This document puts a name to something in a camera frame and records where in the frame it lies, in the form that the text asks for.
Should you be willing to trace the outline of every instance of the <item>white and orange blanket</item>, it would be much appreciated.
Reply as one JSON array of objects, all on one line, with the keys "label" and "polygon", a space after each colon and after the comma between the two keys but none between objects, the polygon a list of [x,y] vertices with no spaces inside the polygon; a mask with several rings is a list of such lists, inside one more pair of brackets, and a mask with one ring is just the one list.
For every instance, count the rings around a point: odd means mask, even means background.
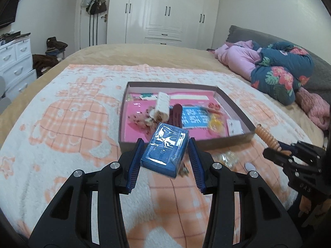
[{"label": "white and orange blanket", "polygon": [[[218,86],[255,125],[261,123],[278,140],[310,142],[303,130],[262,93],[227,74],[148,65],[70,65],[31,101],[0,151],[0,207],[16,231],[29,237],[73,171],[93,172],[118,160],[120,103],[128,81]],[[254,164],[288,208],[297,193],[287,186],[282,169],[263,158],[265,146],[254,136],[251,143],[226,150],[240,158],[236,171],[246,173],[245,162]],[[189,162],[186,165],[192,172]],[[240,223],[236,202],[234,242],[238,241]],[[210,203],[211,197],[199,192],[192,173],[171,180],[141,169],[136,188],[121,196],[130,247],[202,247]],[[92,232],[98,242],[96,223],[93,216]]]}]

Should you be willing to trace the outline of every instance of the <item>gray headboard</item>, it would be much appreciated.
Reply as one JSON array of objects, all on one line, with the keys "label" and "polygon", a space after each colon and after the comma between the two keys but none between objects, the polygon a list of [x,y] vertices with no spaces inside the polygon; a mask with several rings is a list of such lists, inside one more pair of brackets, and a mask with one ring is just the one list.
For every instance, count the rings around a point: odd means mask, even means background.
[{"label": "gray headboard", "polygon": [[[264,48],[275,42],[287,41],[285,39],[254,30],[244,29],[237,26],[230,27],[229,36],[226,40],[227,42],[235,43],[238,41],[248,40],[254,40]],[[312,77],[308,83],[304,85],[304,88],[310,93],[317,93],[329,104],[331,104],[331,65],[314,53],[310,52],[308,49],[306,50],[312,56],[315,67]]]}]

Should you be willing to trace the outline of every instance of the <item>wardrobe drawer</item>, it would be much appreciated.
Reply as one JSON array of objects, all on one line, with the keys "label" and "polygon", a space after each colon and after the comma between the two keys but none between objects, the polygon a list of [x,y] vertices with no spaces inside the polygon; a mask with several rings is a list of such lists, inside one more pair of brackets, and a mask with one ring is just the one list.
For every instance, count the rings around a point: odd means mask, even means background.
[{"label": "wardrobe drawer", "polygon": [[16,48],[16,59],[19,60],[22,57],[31,54],[31,46],[30,46],[30,39],[25,39],[17,44],[15,44]]},{"label": "wardrobe drawer", "polygon": [[165,39],[174,39],[181,41],[181,36],[182,36],[181,33],[151,30],[151,29],[146,29],[146,30],[147,30],[146,37],[149,38],[165,38]]},{"label": "wardrobe drawer", "polygon": [[181,46],[181,41],[176,40],[164,40],[164,39],[158,39],[158,38],[145,38],[144,41],[145,44],[164,44],[164,45],[173,45],[173,46]]},{"label": "wardrobe drawer", "polygon": [[0,50],[0,70],[15,61],[16,54],[14,44]]},{"label": "wardrobe drawer", "polygon": [[17,62],[11,67],[7,67],[2,71],[2,77],[5,79],[6,89],[9,88],[10,84],[18,79],[22,78],[28,72],[32,70],[32,57],[29,56],[26,59]]},{"label": "wardrobe drawer", "polygon": [[36,70],[32,70],[18,81],[12,83],[10,88],[5,92],[5,96],[8,97],[11,101],[13,101],[21,92],[23,92],[24,89],[26,89],[29,84],[31,84],[36,79]]}]

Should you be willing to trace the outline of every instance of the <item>red flower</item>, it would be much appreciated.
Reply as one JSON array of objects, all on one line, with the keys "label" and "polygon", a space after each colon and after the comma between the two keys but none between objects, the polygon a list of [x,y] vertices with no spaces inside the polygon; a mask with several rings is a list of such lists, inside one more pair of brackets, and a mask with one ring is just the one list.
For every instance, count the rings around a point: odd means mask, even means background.
[{"label": "red flower", "polygon": [[259,83],[260,83],[260,81],[257,80],[255,83],[252,83],[251,86],[252,86],[253,88],[258,89],[258,87],[259,87]]},{"label": "red flower", "polygon": [[283,74],[286,73],[286,71],[284,70],[284,67],[281,67],[281,66],[273,66],[273,67],[271,67],[271,70],[272,70],[274,76],[282,76]]},{"label": "red flower", "polygon": [[293,86],[293,76],[290,73],[285,72],[285,74],[280,76],[279,83],[285,85],[285,88],[290,91]]},{"label": "red flower", "polygon": [[299,48],[297,46],[292,48],[290,53],[298,54],[298,55],[307,55],[308,54],[308,52],[305,49]]},{"label": "red flower", "polygon": [[301,83],[302,85],[307,84],[308,80],[309,80],[309,77],[306,77],[306,76],[304,76],[304,75],[302,75],[302,76],[299,77],[299,81],[300,81],[300,83]]}]

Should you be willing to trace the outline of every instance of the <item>wardrobe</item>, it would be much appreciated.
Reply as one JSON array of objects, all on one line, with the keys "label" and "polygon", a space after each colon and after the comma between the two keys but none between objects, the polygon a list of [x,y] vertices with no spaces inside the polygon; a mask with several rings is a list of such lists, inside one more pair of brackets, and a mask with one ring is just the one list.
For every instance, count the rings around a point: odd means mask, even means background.
[{"label": "wardrobe", "polygon": [[110,0],[107,44],[211,47],[219,0]]}]

